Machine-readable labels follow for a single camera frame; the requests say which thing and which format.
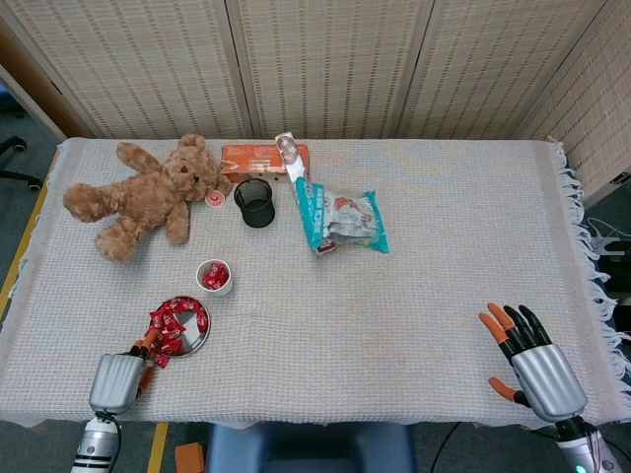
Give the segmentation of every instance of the woven tablecloth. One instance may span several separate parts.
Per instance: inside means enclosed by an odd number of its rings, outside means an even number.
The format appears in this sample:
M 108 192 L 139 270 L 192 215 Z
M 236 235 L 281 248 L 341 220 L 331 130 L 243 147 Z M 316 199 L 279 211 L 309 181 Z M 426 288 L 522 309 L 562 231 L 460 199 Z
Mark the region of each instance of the woven tablecloth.
M 161 161 L 175 147 L 137 143 Z M 217 160 L 226 143 L 208 141 Z M 539 315 L 586 390 L 587 419 L 629 417 L 620 336 L 604 323 L 613 302 L 591 281 L 580 192 L 560 144 L 307 141 L 313 180 L 377 191 L 390 254 L 355 246 L 313 255 L 289 184 L 274 182 L 268 228 L 247 227 L 232 196 L 218 210 L 193 203 L 189 242 L 171 245 L 157 229 L 126 265 L 94 247 L 111 219 L 82 224 L 61 205 L 71 183 L 132 175 L 116 144 L 60 146 L 0 333 L 0 418 L 90 418 L 101 355 L 127 350 L 148 312 L 177 295 L 206 304 L 212 332 L 194 356 L 157 372 L 128 419 L 538 426 L 487 383 L 497 375 L 517 384 L 477 318 L 491 301 Z M 233 270 L 221 300 L 195 282 L 210 258 Z

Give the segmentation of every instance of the brown teddy bear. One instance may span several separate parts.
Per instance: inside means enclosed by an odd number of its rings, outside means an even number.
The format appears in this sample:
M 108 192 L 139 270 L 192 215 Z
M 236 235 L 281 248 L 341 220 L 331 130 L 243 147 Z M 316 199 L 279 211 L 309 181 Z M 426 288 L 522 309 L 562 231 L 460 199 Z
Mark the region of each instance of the brown teddy bear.
M 167 239 L 185 242 L 189 225 L 186 202 L 202 200 L 213 189 L 227 194 L 232 187 L 198 135 L 183 136 L 163 165 L 132 143 L 120 143 L 116 155 L 138 174 L 101 187 L 75 184 L 63 196 L 64 207 L 82 222 L 121 214 L 95 240 L 97 249 L 111 261 L 129 261 L 138 240 L 165 220 Z

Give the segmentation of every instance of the floor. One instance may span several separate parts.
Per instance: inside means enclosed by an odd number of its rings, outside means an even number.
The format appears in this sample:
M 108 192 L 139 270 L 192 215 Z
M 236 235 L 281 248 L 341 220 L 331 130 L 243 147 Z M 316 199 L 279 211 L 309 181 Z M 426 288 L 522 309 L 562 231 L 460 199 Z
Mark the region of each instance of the floor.
M 55 142 L 28 116 L 0 111 L 0 137 L 17 134 L 27 140 L 23 153 L 0 157 L 0 167 L 33 173 L 44 178 L 55 151 Z M 23 182 L 0 180 L 0 280 L 11 264 L 22 231 L 36 200 L 36 192 Z M 615 227 L 631 232 L 631 185 L 626 184 L 601 201 L 589 215 L 602 218 Z M 432 461 L 451 424 L 414 426 L 414 448 L 418 471 L 429 472 Z M 47 421 L 32 429 L 0 422 L 0 458 L 3 473 L 27 471 L 69 471 L 84 425 Z M 123 448 L 115 471 L 144 472 L 152 447 L 155 426 L 150 423 L 122 423 Z M 200 423 L 170 424 L 162 471 L 175 472 L 174 449 L 192 441 L 208 441 L 210 426 Z M 604 436 L 631 453 L 631 424 L 602 428 Z M 631 470 L 616 452 L 623 468 Z M 505 473 L 562 472 L 567 467 L 552 439 L 539 437 L 516 427 L 476 428 L 462 424 L 445 445 L 436 472 Z

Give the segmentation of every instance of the teddy bear ear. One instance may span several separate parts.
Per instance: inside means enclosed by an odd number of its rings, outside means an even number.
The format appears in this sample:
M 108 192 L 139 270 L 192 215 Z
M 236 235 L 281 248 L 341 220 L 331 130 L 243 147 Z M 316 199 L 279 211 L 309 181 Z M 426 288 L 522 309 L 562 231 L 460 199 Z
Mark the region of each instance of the teddy bear ear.
M 200 135 L 184 135 L 179 139 L 178 144 L 180 146 L 194 146 L 200 150 L 206 148 L 206 140 L 204 140 L 204 137 Z

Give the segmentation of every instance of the robotic hand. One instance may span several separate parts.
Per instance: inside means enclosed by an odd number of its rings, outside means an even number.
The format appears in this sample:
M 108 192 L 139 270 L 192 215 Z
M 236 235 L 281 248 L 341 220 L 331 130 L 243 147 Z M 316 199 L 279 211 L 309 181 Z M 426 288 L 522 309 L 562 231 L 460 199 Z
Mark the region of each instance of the robotic hand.
M 125 412 L 149 386 L 154 367 L 145 368 L 145 362 L 159 333 L 150 329 L 129 352 L 101 357 L 90 392 L 95 418 L 86 425 L 71 473 L 112 471 L 121 443 L 114 416 Z
M 495 304 L 487 307 L 499 325 L 486 313 L 480 313 L 480 320 L 513 367 L 522 390 L 512 389 L 496 377 L 489 378 L 491 387 L 556 425 L 557 444 L 574 472 L 621 473 L 598 429 L 580 417 L 587 396 L 536 315 L 523 305 L 520 311 L 507 305 L 504 310 Z

